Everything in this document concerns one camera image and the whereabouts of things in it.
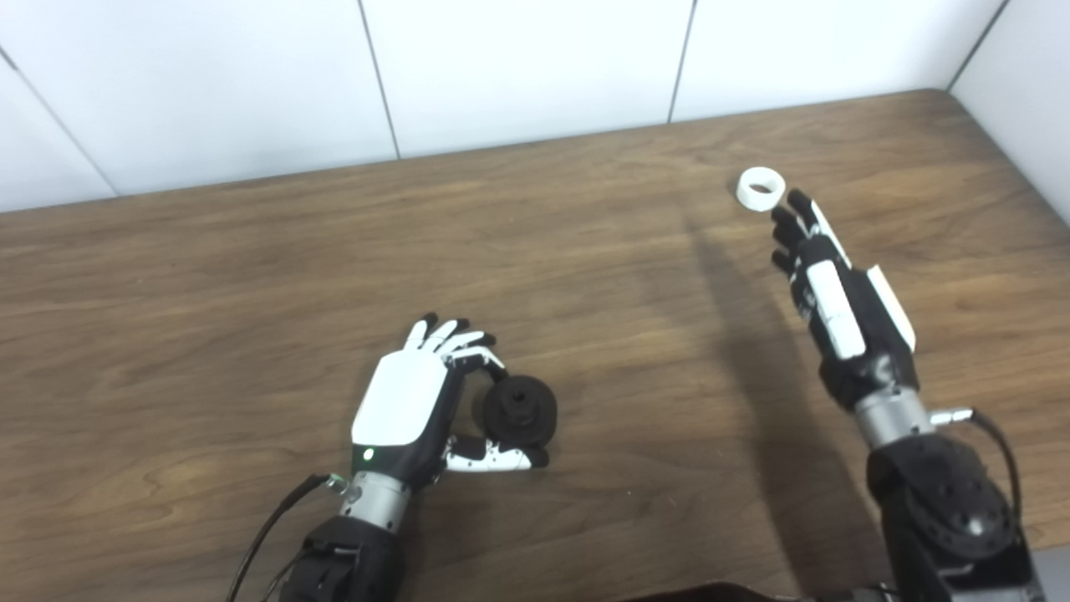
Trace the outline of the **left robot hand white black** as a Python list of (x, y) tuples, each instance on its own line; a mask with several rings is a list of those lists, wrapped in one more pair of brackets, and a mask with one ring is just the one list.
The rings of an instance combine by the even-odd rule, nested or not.
[(496, 338), (471, 330), (467, 319), (440, 321), (421, 317), (406, 342), (383, 355), (351, 426), (354, 475), (361, 472), (393, 477), (417, 494), (443, 472), (520, 472), (545, 468), (549, 453), (489, 435), (482, 457), (452, 451), (456, 419), (467, 377), (486, 372), (494, 384), (509, 377), (494, 354)]

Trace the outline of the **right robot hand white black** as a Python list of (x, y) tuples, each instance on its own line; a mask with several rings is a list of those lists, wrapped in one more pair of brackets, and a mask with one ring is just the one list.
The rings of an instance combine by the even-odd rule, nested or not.
[(916, 335), (880, 267), (859, 269), (808, 194), (793, 188), (771, 210), (771, 263), (819, 352), (819, 379), (852, 411), (874, 393), (920, 392)]

